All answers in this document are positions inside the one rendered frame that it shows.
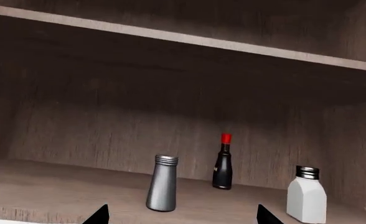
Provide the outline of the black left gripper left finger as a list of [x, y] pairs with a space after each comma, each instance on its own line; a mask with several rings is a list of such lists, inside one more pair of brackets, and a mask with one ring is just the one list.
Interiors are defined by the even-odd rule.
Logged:
[[108, 205], [100, 207], [94, 214], [87, 218], [82, 224], [109, 224], [110, 214]]

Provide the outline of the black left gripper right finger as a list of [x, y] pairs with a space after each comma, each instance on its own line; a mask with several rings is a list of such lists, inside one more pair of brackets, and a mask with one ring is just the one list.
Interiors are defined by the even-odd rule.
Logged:
[[258, 205], [256, 214], [257, 224], [283, 224], [276, 216], [274, 216], [267, 208], [263, 205]]

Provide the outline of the white shaker with black lid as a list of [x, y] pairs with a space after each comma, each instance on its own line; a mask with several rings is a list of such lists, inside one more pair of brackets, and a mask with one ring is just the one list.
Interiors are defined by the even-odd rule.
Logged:
[[319, 169], [296, 166], [288, 186], [286, 213], [306, 224], [326, 224], [327, 195], [319, 182]]

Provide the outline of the grey metal shaker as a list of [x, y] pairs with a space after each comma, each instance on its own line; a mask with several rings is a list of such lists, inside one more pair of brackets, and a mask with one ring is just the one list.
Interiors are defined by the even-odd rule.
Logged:
[[179, 158], [157, 154], [146, 206], [158, 212], [176, 209], [177, 165]]

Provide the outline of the brown wooden cabinet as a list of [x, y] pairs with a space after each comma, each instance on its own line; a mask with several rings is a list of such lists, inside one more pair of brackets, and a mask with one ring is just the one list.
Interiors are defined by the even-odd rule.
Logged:
[[[146, 206], [157, 154], [171, 212]], [[300, 224], [298, 165], [327, 224], [366, 224], [366, 0], [0, 0], [0, 220]]]

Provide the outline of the dark bottle with red cap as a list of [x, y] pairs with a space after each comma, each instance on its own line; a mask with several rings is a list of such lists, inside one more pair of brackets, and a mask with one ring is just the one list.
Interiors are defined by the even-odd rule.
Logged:
[[230, 154], [231, 134], [221, 136], [221, 149], [213, 169], [212, 186], [222, 190], [232, 188], [232, 155]]

